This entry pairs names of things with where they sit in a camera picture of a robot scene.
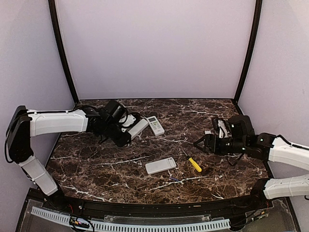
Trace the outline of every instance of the marble tabletop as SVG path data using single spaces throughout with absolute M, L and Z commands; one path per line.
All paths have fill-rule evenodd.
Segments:
M 259 160 L 245 155 L 232 167 L 225 157 L 202 153 L 192 145 L 205 130 L 213 131 L 212 117 L 237 115 L 231 100 L 118 101 L 129 112 L 157 116 L 165 134 L 154 136 L 147 127 L 130 145 L 119 148 L 111 140 L 99 144 L 91 133 L 63 133 L 46 168 L 67 196 L 115 203 L 193 203 L 248 195 L 257 179 L 267 177 Z M 101 107 L 107 102 L 88 100 L 78 106 Z M 183 151 L 202 172 L 194 169 Z M 147 174 L 146 163 L 169 157 L 177 168 Z

